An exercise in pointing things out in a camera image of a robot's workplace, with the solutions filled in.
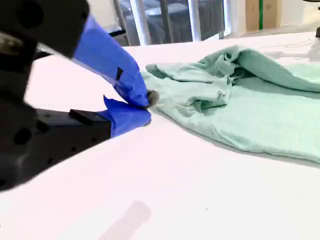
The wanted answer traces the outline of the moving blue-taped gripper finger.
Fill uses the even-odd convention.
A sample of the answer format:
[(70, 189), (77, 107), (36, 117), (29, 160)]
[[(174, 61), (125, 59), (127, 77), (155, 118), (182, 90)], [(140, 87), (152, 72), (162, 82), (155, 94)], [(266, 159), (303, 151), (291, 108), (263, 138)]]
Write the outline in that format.
[(101, 76), (130, 105), (149, 108), (159, 93), (146, 87), (134, 58), (90, 14), (85, 0), (3, 0), (0, 71), (15, 73), (6, 88), (23, 98), (38, 44)]

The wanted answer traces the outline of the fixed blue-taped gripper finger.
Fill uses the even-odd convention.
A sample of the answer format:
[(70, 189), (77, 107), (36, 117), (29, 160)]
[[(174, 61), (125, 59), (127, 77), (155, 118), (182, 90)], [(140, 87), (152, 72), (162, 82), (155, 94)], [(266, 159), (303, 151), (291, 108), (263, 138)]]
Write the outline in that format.
[(37, 110), (34, 136), (34, 173), (88, 150), (104, 141), (144, 127), (151, 122), (148, 110), (104, 97), (106, 109), (68, 112)]

